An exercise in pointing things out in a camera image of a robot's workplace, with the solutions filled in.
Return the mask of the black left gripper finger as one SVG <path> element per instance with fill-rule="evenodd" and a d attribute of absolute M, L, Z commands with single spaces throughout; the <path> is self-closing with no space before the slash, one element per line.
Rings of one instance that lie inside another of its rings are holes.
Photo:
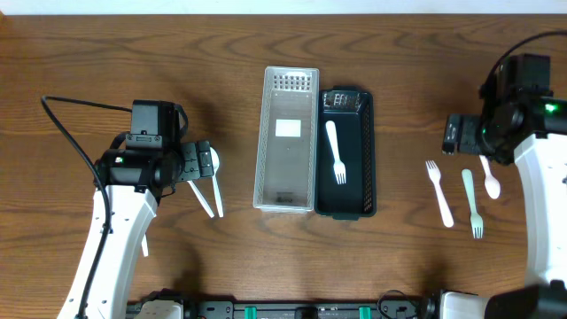
<path fill-rule="evenodd" d="M 197 142 L 198 164 L 201 178 L 209 178 L 214 174 L 211 145 L 207 140 Z"/>
<path fill-rule="evenodd" d="M 184 166 L 180 174 L 181 181 L 191 181 L 200 178 L 198 150 L 195 143 L 182 144 Z"/>

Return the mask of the white plastic fork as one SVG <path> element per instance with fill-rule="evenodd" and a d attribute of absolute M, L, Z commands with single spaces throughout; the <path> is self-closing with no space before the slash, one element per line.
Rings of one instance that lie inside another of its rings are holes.
<path fill-rule="evenodd" d="M 451 214 L 449 205 L 444 196 L 443 190 L 441 189 L 440 186 L 441 173 L 439 167 L 436 165 L 436 163 L 433 160 L 426 160 L 425 165 L 427 167 L 428 175 L 435 189 L 442 222 L 445 227 L 452 228 L 454 226 L 454 218 Z"/>
<path fill-rule="evenodd" d="M 346 166 L 340 158 L 338 148 L 338 134 L 334 121 L 326 121 L 325 129 L 330 142 L 331 153 L 333 156 L 333 172 L 338 185 L 346 184 Z"/>

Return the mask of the pale green plastic fork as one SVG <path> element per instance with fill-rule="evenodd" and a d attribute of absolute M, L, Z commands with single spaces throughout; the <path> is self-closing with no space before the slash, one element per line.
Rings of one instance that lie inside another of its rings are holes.
<path fill-rule="evenodd" d="M 484 223 L 482 217 L 477 210 L 477 203 L 475 197 L 474 181 L 472 173 L 469 169 L 462 171 L 462 180 L 466 192 L 467 200 L 470 207 L 470 226 L 473 237 L 475 239 L 482 239 L 484 233 Z"/>

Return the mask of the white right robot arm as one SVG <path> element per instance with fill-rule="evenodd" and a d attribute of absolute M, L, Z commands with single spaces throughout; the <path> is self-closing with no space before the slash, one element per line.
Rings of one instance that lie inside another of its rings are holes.
<path fill-rule="evenodd" d="M 487 98 L 480 115 L 451 114 L 442 150 L 482 155 L 517 167 L 528 238 L 525 286 L 478 297 L 444 292 L 434 318 L 566 316 L 566 103 L 523 94 Z"/>

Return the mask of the white spoon under left arm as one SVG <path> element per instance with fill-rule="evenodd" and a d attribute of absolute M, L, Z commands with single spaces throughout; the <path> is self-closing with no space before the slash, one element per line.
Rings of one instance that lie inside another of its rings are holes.
<path fill-rule="evenodd" d="M 149 256 L 148 243 L 147 243 L 147 236 L 145 234 L 141 241 L 141 248 L 142 248 L 143 256 L 148 257 Z"/>

